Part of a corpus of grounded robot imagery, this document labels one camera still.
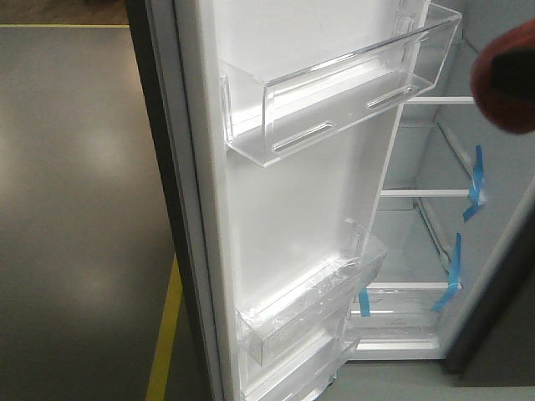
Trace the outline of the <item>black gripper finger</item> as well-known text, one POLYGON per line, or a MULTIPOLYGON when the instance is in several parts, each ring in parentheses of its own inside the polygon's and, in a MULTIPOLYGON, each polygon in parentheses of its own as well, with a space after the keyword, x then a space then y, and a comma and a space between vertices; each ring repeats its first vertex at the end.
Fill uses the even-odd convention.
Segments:
POLYGON ((511 48, 495 55, 491 88, 514 99, 534 100, 534 47, 511 48))

